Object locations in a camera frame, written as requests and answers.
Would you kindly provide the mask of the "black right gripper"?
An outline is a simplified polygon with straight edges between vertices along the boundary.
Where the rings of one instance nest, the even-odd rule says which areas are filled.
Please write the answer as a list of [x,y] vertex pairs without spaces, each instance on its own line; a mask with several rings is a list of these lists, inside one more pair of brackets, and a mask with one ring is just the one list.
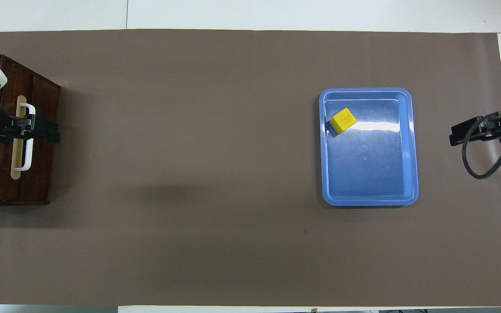
[[[481,122],[477,128],[472,133],[468,133],[468,130],[479,120]],[[489,117],[473,117],[451,127],[450,146],[462,145],[465,139],[468,141],[499,140],[501,143],[501,112],[491,113]]]

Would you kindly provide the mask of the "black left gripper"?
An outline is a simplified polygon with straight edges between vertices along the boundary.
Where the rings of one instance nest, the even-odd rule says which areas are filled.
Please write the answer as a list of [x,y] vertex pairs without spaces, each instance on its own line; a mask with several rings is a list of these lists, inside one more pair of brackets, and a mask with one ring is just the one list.
[[58,124],[41,116],[16,117],[8,115],[0,104],[0,143],[14,139],[36,139],[59,144]]

